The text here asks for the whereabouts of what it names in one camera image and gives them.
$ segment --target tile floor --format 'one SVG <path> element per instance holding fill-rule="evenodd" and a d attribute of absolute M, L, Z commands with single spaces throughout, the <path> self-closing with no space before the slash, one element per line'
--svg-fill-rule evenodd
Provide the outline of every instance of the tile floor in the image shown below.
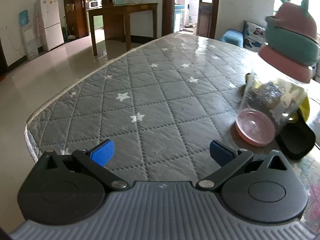
<path fill-rule="evenodd" d="M 26 120 L 63 88 L 126 52 L 125 43 L 105 43 L 103 30 L 95 35 L 96 57 L 88 36 L 17 67 L 0 82 L 0 227 L 8 233 L 24 221 L 16 197 L 34 165 L 24 140 Z"/>

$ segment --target cushion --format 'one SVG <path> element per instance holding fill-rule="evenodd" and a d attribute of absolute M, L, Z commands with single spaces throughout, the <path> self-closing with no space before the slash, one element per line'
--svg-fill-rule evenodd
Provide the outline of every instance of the cushion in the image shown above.
<path fill-rule="evenodd" d="M 243 33 L 234 29 L 227 29 L 220 41 L 230 43 L 243 48 Z"/>
<path fill-rule="evenodd" d="M 258 52 L 261 45 L 266 42 L 265 28 L 251 22 L 244 21 L 243 38 L 244 48 Z"/>

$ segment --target white refrigerator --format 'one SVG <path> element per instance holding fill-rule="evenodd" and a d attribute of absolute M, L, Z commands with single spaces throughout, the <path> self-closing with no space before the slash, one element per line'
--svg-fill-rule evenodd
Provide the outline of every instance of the white refrigerator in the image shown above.
<path fill-rule="evenodd" d="M 42 47 L 50 51 L 64 43 L 58 0 L 39 0 L 38 11 Z"/>

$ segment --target patterned pillow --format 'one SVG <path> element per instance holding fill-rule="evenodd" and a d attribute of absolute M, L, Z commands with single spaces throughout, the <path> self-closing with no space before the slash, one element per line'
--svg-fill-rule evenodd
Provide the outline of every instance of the patterned pillow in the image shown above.
<path fill-rule="evenodd" d="M 261 45 L 266 42 L 265 28 L 251 22 L 244 21 L 243 38 L 244 48 L 258 52 Z"/>

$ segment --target wooden table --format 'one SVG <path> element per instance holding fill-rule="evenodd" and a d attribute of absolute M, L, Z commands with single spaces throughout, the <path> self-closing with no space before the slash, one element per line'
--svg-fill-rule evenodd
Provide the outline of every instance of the wooden table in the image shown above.
<path fill-rule="evenodd" d="M 90 32 L 92 40 L 93 54 L 97 55 L 96 38 L 94 34 L 94 24 L 93 17 L 100 15 L 118 15 L 123 14 L 124 17 L 124 30 L 125 30 L 125 41 L 127 51 L 131 49 L 131 26 L 130 26 L 130 14 L 134 12 L 152 11 L 153 15 L 153 38 L 157 38 L 157 3 L 139 3 L 139 4 L 125 4 L 125 5 L 114 5 L 111 7 L 102 7 L 96 9 L 89 9 L 89 22 L 90 22 Z"/>

